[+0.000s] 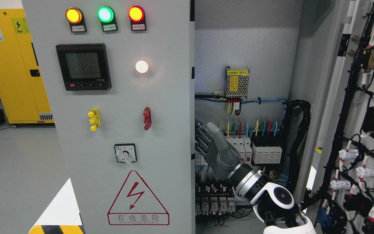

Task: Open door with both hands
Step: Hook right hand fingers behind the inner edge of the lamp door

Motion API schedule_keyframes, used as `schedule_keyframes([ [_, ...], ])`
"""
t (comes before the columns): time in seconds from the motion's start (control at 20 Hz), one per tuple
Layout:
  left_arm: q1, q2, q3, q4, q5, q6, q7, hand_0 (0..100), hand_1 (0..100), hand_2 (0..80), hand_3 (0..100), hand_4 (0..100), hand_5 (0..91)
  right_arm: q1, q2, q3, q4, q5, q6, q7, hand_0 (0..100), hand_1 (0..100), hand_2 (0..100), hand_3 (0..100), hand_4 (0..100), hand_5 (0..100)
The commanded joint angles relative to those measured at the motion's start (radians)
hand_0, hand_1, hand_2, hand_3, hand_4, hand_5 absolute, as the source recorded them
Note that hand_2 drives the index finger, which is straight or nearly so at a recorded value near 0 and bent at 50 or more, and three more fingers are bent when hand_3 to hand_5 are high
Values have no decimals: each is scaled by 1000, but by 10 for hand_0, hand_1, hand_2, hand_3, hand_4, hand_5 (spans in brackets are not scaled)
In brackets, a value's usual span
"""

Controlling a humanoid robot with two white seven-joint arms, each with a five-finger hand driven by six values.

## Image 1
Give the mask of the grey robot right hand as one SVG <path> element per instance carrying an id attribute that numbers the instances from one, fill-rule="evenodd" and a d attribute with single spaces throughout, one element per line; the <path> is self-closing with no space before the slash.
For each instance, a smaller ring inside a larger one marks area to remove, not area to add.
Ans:
<path id="1" fill-rule="evenodd" d="M 214 175 L 221 180 L 240 181 L 235 175 L 241 164 L 240 154 L 214 123 L 198 122 L 195 126 L 195 150 L 203 156 Z"/>

